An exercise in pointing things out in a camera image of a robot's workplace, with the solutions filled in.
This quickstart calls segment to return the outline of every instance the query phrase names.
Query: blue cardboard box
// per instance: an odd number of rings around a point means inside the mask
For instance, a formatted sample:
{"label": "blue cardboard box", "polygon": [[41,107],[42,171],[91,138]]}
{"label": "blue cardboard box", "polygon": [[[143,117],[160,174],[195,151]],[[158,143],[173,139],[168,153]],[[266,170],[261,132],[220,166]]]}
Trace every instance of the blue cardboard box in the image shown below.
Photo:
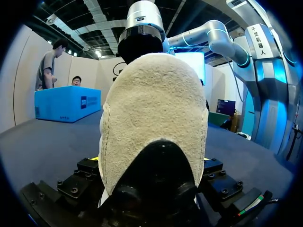
{"label": "blue cardboard box", "polygon": [[36,119],[72,123],[99,110],[101,90],[68,86],[35,91]]}

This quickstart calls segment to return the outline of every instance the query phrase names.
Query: ceiling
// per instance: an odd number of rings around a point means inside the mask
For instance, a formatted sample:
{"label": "ceiling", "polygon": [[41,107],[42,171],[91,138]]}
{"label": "ceiling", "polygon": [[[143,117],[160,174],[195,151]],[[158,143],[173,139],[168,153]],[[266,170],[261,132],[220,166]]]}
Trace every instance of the ceiling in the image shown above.
{"label": "ceiling", "polygon": [[[114,57],[119,36],[126,25],[128,9],[136,1],[45,0],[39,4],[26,25],[48,41],[54,42],[60,37],[68,38],[69,49],[80,57],[97,59],[96,50],[101,52],[102,58]],[[242,27],[245,24],[232,14],[231,9],[228,11],[225,0],[216,0],[214,5],[209,0],[155,0],[154,2],[160,11],[167,37],[175,36],[213,19],[222,21],[233,38],[243,33]],[[53,14],[57,19],[53,24],[48,25],[48,19]],[[175,52],[189,51],[204,52],[205,62],[213,66],[226,63],[222,56],[199,46]]]}

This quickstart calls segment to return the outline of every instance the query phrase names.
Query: robotic arm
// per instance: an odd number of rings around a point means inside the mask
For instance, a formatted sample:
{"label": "robotic arm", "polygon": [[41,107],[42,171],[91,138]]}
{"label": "robotic arm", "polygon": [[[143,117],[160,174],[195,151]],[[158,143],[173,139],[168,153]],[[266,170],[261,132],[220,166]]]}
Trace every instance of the robotic arm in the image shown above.
{"label": "robotic arm", "polygon": [[209,43],[209,49],[223,57],[231,58],[241,67],[250,62],[250,56],[240,45],[234,43],[225,25],[217,20],[207,21],[200,27],[191,29],[168,39],[170,48],[187,47],[203,42]]}
{"label": "robotic arm", "polygon": [[230,39],[225,25],[217,20],[210,20],[200,27],[167,39],[160,12],[150,1],[139,1],[130,7],[126,29],[119,39],[118,52],[126,63],[130,63],[146,53],[168,52],[170,49],[203,42],[209,43],[211,51],[231,58],[240,67],[249,65],[247,51]]}

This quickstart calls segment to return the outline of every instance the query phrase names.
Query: fluffy white cloth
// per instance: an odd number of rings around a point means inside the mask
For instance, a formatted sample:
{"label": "fluffy white cloth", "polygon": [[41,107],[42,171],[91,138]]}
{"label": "fluffy white cloth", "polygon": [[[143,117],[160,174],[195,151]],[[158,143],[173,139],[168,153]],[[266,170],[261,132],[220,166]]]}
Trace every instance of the fluffy white cloth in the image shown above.
{"label": "fluffy white cloth", "polygon": [[165,53],[136,59],[113,83],[103,110],[99,169],[109,195],[142,149],[161,138],[183,150],[199,185],[208,110],[203,87],[189,65]]}

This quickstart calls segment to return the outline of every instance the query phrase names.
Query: white partition wall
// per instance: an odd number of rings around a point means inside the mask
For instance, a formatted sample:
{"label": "white partition wall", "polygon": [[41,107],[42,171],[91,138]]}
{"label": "white partition wall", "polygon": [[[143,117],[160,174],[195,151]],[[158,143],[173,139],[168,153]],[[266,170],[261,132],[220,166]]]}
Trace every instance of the white partition wall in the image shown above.
{"label": "white partition wall", "polygon": [[205,98],[209,105],[211,105],[212,100],[212,92],[213,92],[213,67],[205,64],[205,85],[204,85],[204,93]]}
{"label": "white partition wall", "polygon": [[119,70],[122,70],[126,66],[125,63],[119,64],[121,62],[124,62],[122,58],[110,58],[110,59],[99,60],[95,88],[101,90],[102,105],[104,104],[108,91],[113,84],[113,78],[116,77],[115,74],[119,74]]}
{"label": "white partition wall", "polygon": [[[234,75],[233,75],[233,72],[232,72],[230,66],[228,64],[224,64],[224,65],[215,67],[215,69],[224,73],[225,84],[226,84],[224,99],[236,101],[235,108],[236,108],[237,112],[239,112],[241,114],[243,103],[239,97],[235,78],[234,78]],[[245,97],[243,95],[243,82],[241,80],[239,80],[238,78],[237,78],[237,82],[238,82],[241,98],[245,99]]]}
{"label": "white partition wall", "polygon": [[58,59],[55,59],[54,75],[57,77],[57,81],[54,84],[54,87],[68,86],[71,60],[72,56],[65,52],[62,53],[62,55]]}
{"label": "white partition wall", "polygon": [[216,112],[218,99],[225,99],[225,75],[214,67],[212,69],[212,96],[208,103],[210,111]]}
{"label": "white partition wall", "polygon": [[0,133],[15,126],[14,84],[22,51],[31,29],[22,26],[12,42],[0,71]]}
{"label": "white partition wall", "polygon": [[31,32],[22,52],[16,75],[14,93],[16,125],[35,117],[36,73],[44,54],[51,49],[52,46],[46,40]]}
{"label": "white partition wall", "polygon": [[98,60],[72,57],[68,85],[75,76],[82,79],[81,87],[95,88]]}

